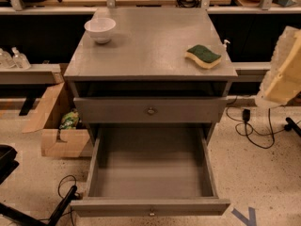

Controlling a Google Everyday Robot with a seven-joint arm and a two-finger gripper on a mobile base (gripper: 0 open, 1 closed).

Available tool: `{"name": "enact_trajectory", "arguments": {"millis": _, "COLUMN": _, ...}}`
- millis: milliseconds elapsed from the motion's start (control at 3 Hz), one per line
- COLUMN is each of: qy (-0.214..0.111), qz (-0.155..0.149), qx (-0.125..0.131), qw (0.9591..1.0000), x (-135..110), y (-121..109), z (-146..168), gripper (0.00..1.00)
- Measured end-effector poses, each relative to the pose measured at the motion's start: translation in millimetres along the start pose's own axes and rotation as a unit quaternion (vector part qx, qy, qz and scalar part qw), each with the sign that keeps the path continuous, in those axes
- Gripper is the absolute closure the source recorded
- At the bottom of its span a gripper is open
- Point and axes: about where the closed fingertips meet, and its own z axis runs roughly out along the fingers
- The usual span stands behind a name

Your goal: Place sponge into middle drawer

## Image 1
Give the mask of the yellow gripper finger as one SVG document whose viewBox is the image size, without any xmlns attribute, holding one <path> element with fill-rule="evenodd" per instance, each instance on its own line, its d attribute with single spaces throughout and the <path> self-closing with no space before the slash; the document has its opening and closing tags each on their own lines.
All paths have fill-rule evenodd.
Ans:
<svg viewBox="0 0 301 226">
<path fill-rule="evenodd" d="M 262 108 L 286 105 L 301 91 L 301 29 L 285 27 L 270 65 L 255 97 L 256 106 Z"/>
</svg>

